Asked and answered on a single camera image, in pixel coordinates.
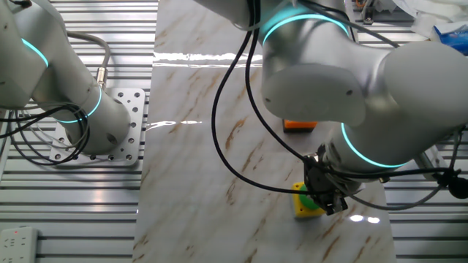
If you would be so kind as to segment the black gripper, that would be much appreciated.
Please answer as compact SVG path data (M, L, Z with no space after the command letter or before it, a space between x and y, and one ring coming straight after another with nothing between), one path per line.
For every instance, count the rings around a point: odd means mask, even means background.
M345 197L337 186L341 186L350 194L357 194L364 186L362 183L348 179L340 179L329 175L318 168L317 156L305 156L304 183L314 204L323 207L327 216L347 209Z

